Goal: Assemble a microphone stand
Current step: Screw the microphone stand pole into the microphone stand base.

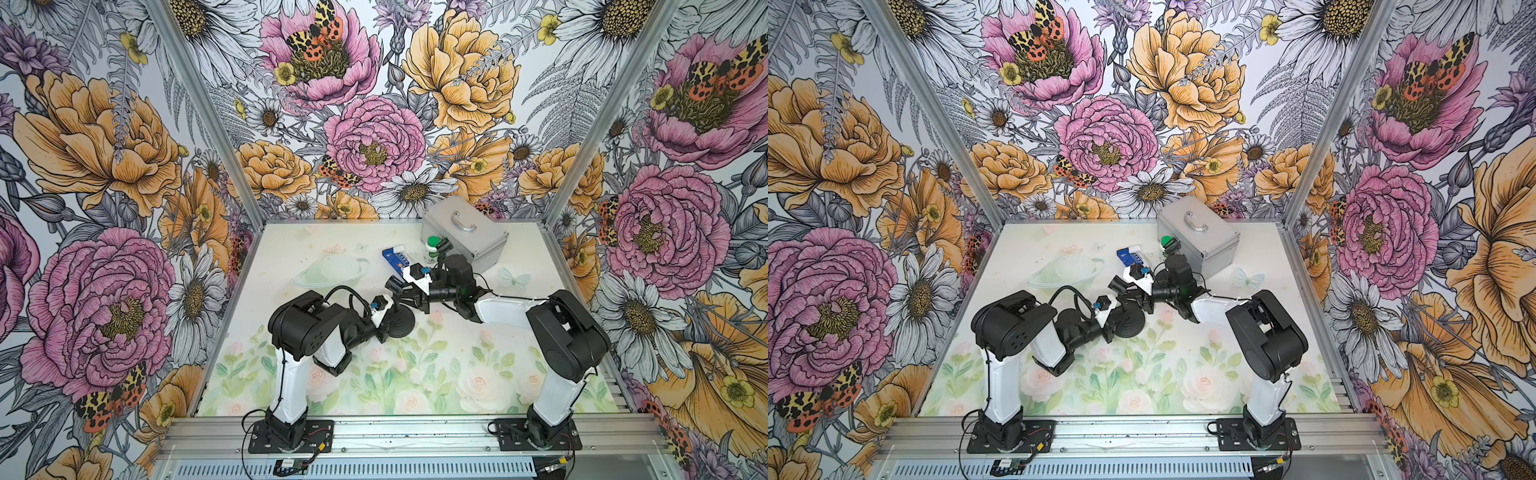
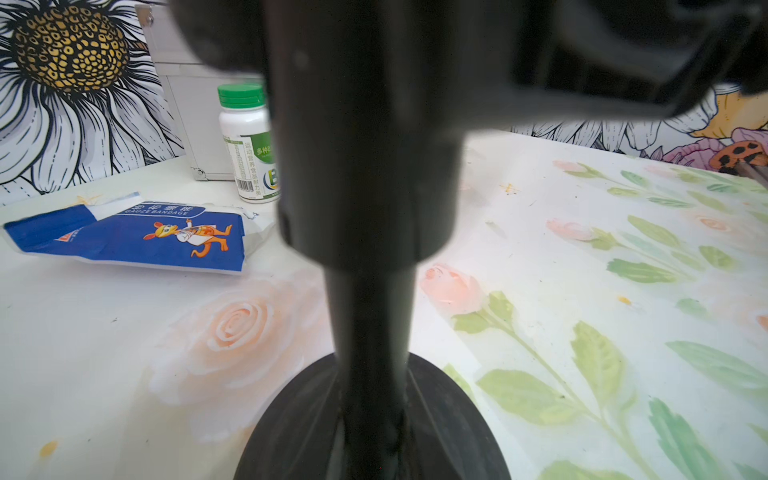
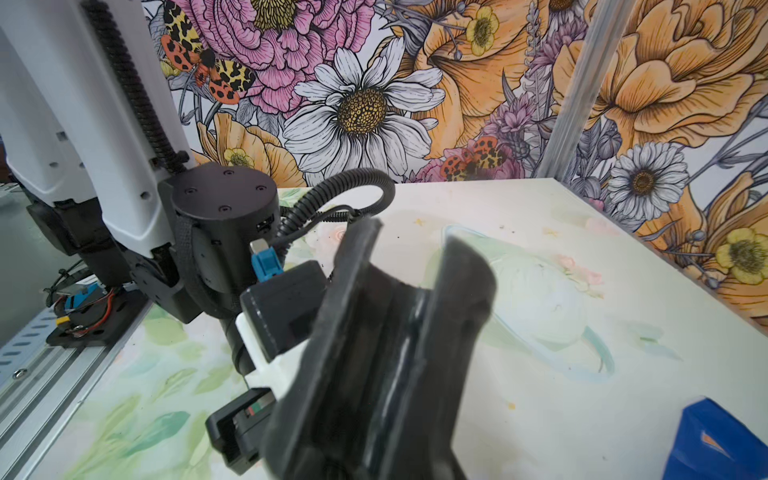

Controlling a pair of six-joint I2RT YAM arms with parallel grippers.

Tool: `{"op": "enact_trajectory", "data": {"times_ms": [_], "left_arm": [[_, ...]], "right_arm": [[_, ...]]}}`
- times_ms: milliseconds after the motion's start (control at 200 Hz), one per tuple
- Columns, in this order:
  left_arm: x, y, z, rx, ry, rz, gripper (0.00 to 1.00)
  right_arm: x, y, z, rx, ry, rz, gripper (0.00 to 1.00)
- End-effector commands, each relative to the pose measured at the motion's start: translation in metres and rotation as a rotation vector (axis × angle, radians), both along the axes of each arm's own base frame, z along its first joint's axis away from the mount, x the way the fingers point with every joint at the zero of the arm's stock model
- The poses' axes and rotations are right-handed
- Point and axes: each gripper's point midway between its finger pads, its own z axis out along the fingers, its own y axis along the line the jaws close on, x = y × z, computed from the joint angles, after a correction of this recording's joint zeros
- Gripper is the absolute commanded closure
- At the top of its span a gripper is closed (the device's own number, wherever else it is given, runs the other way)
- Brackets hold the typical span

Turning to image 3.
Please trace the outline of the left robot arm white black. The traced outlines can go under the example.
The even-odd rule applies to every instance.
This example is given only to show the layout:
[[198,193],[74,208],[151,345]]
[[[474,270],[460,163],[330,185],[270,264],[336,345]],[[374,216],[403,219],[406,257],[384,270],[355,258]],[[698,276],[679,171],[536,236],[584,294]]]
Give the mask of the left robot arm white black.
[[1,135],[30,213],[105,285],[76,337],[53,328],[34,387],[1,418],[5,479],[260,478],[274,399],[230,320],[175,262],[173,194],[201,205],[193,157],[137,1],[5,1]]

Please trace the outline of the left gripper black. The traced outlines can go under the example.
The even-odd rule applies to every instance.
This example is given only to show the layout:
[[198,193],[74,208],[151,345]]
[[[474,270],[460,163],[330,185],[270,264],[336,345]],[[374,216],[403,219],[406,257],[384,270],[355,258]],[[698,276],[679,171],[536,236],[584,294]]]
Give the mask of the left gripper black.
[[242,371],[247,390],[209,415],[205,428],[213,449],[225,466],[243,475],[262,458],[262,443],[270,417],[295,379],[312,315],[249,316],[234,320],[237,353],[247,362]]

